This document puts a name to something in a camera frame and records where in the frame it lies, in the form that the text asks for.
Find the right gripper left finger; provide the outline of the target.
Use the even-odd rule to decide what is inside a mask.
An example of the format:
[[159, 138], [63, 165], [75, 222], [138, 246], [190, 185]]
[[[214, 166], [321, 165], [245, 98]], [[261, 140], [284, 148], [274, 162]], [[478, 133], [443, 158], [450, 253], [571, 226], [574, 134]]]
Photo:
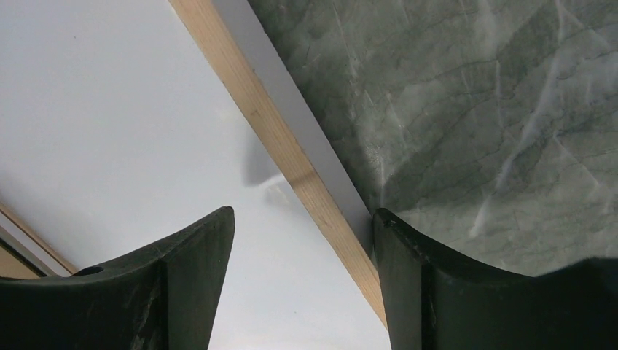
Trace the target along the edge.
[[235, 234], [223, 206], [69, 277], [1, 280], [3, 349], [207, 349]]

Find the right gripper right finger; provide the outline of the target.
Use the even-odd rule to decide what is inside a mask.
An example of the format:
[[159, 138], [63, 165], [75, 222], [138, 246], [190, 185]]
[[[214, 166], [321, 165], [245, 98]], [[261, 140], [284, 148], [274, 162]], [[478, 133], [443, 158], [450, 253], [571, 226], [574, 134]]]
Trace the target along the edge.
[[393, 349], [615, 349], [617, 260], [541, 276], [472, 259], [387, 209], [372, 218]]

